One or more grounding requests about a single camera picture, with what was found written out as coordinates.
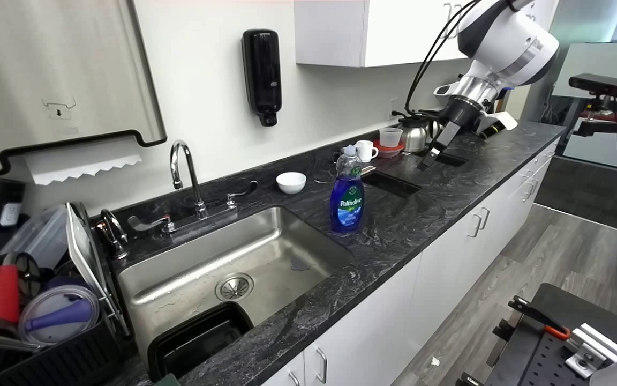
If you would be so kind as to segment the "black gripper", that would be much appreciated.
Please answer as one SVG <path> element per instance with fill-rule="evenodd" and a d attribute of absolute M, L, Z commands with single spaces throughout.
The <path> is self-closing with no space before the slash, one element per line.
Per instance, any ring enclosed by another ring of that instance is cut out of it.
<path fill-rule="evenodd" d="M 486 106 L 499 94 L 493 79 L 463 75 L 452 84 L 436 87 L 433 94 L 445 104 L 433 122 L 431 152 L 442 154 L 461 129 L 476 129 Z"/>

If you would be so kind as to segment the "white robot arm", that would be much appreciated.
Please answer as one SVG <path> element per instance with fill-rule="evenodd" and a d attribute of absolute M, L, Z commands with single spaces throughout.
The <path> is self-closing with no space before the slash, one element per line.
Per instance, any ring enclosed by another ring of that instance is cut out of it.
<path fill-rule="evenodd" d="M 559 41 L 527 15 L 533 0 L 480 0 L 459 24 L 457 48 L 472 65 L 459 83 L 438 87 L 445 100 L 431 143 L 438 158 L 463 131 L 474 129 L 483 106 L 506 88 L 542 79 L 559 50 Z"/>

